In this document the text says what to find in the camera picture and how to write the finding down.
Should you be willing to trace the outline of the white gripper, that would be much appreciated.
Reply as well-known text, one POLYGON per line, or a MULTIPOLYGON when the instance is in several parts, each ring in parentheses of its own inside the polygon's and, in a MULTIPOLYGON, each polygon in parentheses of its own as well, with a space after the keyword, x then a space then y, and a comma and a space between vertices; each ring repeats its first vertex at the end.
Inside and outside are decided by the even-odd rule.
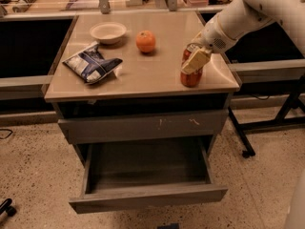
POLYGON ((192 40, 204 48, 187 48, 183 55, 181 71, 191 74, 204 67, 211 60, 211 54, 223 53, 233 47, 237 40, 228 36, 221 27, 218 16, 209 20, 204 28, 192 40))

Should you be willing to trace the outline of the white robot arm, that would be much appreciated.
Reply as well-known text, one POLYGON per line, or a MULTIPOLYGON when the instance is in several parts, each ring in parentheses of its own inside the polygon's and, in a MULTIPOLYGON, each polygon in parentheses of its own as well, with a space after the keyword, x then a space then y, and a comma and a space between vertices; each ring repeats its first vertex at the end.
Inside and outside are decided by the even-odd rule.
POLYGON ((183 60, 181 72, 191 74, 251 31, 276 22, 305 53, 305 0, 233 0, 210 19, 191 41, 190 56, 183 60))

